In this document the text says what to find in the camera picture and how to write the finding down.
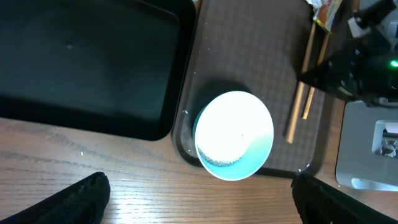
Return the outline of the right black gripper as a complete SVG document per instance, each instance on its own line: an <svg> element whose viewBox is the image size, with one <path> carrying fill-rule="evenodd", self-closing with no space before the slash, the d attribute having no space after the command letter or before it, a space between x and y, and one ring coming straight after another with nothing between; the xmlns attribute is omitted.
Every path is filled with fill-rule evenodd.
<svg viewBox="0 0 398 224"><path fill-rule="evenodd" d="M368 106L397 105L397 52L344 48L299 80L334 98Z"/></svg>

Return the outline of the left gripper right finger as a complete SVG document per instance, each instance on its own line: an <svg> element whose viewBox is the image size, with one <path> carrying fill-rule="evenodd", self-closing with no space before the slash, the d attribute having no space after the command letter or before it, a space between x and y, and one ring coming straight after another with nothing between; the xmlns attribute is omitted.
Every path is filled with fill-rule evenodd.
<svg viewBox="0 0 398 224"><path fill-rule="evenodd" d="M305 172L296 174L291 188L303 224L397 224Z"/></svg>

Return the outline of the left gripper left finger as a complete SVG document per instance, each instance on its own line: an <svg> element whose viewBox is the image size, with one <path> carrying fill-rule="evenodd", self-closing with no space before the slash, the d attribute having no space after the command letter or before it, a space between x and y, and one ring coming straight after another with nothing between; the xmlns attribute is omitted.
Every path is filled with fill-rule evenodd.
<svg viewBox="0 0 398 224"><path fill-rule="evenodd" d="M103 172L95 172L49 198L1 220L1 224L100 224L110 198Z"/></svg>

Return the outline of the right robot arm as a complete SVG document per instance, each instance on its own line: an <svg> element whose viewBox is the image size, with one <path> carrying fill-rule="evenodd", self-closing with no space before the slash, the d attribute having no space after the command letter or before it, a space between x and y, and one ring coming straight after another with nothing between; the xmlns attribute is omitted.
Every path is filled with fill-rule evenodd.
<svg viewBox="0 0 398 224"><path fill-rule="evenodd" d="M397 1L383 0L355 12L348 23L359 33L298 79L346 102L397 108L397 37L382 35L377 28L396 9Z"/></svg>

